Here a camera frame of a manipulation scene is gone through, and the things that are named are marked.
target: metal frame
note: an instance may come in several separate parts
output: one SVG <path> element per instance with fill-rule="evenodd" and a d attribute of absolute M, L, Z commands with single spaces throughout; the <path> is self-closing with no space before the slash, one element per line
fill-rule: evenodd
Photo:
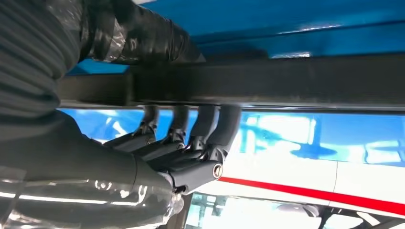
<path fill-rule="evenodd" d="M 67 107 L 239 104 L 255 109 L 405 111 L 405 54 L 217 61 L 66 77 Z"/>

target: white surface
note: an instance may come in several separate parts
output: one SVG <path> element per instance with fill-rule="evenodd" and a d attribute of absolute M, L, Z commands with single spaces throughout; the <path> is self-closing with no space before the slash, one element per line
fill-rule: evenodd
<path fill-rule="evenodd" d="M 283 153 L 234 154 L 224 164 L 224 177 L 332 192 L 336 166 L 336 161 L 303 159 Z"/>
<path fill-rule="evenodd" d="M 359 215 L 361 218 L 366 220 L 369 224 L 371 224 L 371 226 L 375 226 L 377 224 L 380 224 L 380 221 L 378 221 L 376 218 L 374 218 L 373 216 L 371 216 L 368 213 L 357 212 L 357 215 Z"/>
<path fill-rule="evenodd" d="M 405 204 L 405 168 L 338 162 L 336 193 Z"/>
<path fill-rule="evenodd" d="M 334 202 L 334 201 L 331 201 L 329 206 L 336 207 L 336 208 L 350 209 L 350 210 L 354 210 L 354 211 L 367 212 L 367 213 L 377 214 L 377 215 L 382 215 L 382 216 L 390 216 L 390 217 L 397 217 L 397 218 L 405 219 L 405 216 L 403 216 L 403 215 L 398 215 L 398 214 L 389 213 L 389 212 L 385 212 L 385 211 L 378 211 L 378 210 L 369 209 L 369 208 L 362 208 L 362 207 L 358 207 L 358 206 L 354 206 L 354 205 L 350 205 L 350 204 L 342 204 L 342 203 L 338 203 L 338 202 Z"/>
<path fill-rule="evenodd" d="M 293 195 L 290 193 L 277 192 L 263 188 L 230 184 L 222 181 L 211 182 L 209 184 L 200 187 L 197 191 L 219 196 L 243 196 L 243 197 L 273 199 L 280 201 L 292 201 L 298 203 L 310 203 L 320 205 L 329 204 L 329 201 L 327 200 Z"/>

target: red stripe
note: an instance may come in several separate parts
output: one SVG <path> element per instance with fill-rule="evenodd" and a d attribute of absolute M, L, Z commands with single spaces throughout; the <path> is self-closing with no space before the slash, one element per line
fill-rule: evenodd
<path fill-rule="evenodd" d="M 334 202 L 355 205 L 355 206 L 359 206 L 359 207 L 363 207 L 363 208 L 370 208 L 370 209 L 374 209 L 374 210 L 380 210 L 380 211 L 391 212 L 391 213 L 395 213 L 395 214 L 399 214 L 399 215 L 405 215 L 405 205 L 399 204 L 399 203 L 394 203 L 394 202 L 388 202 L 388 201 L 382 201 L 382 200 L 370 199 L 370 198 L 364 198 L 364 197 L 357 197 L 357 196 L 345 195 L 345 194 L 334 193 L 334 192 L 319 191 L 319 190 L 303 188 L 303 187 L 292 187 L 292 186 L 287 186 L 287 185 L 278 185 L 278 184 L 264 183 L 264 182 L 252 181 L 252 180 L 243 180 L 243 179 L 230 178 L 230 177 L 222 177 L 219 180 L 222 182 L 227 182 L 227 183 L 232 183 L 232 184 L 239 184 L 239 185 L 245 185 L 245 186 L 250 186 L 250 187 L 259 187 L 259 188 L 269 189 L 269 190 L 273 190 L 273 191 L 286 192 L 286 193 L 296 194 L 296 195 L 300 195 L 300 196 L 330 200 L 330 201 L 334 201 Z"/>

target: blue surface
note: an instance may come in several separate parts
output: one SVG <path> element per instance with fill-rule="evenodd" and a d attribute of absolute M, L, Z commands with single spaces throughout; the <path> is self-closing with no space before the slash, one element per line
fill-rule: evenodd
<path fill-rule="evenodd" d="M 156 0 L 143 6 L 181 25 L 204 55 L 261 50 L 280 58 L 405 51 L 403 0 Z M 88 73 L 126 69 L 91 61 L 79 67 Z"/>
<path fill-rule="evenodd" d="M 87 136 L 107 141 L 133 132 L 142 110 L 63 109 Z M 189 130 L 196 120 L 190 114 Z M 293 114 L 243 112 L 240 153 L 280 154 L 297 157 L 386 164 L 405 167 L 404 116 L 363 114 Z M 157 139 L 162 139 L 172 112 L 160 111 Z"/>

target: bolt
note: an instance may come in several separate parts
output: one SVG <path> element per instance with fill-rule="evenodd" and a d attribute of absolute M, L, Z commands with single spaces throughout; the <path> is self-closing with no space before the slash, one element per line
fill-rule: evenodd
<path fill-rule="evenodd" d="M 147 145 L 152 144 L 154 141 L 155 141 L 155 138 L 150 137 L 150 138 L 146 139 L 146 144 Z"/>
<path fill-rule="evenodd" d="M 216 164 L 213 168 L 213 176 L 215 179 L 219 179 L 222 176 L 224 169 L 221 164 Z"/>
<path fill-rule="evenodd" d="M 183 143 L 180 143 L 180 144 L 177 146 L 177 149 L 184 149 L 184 144 L 183 144 Z"/>

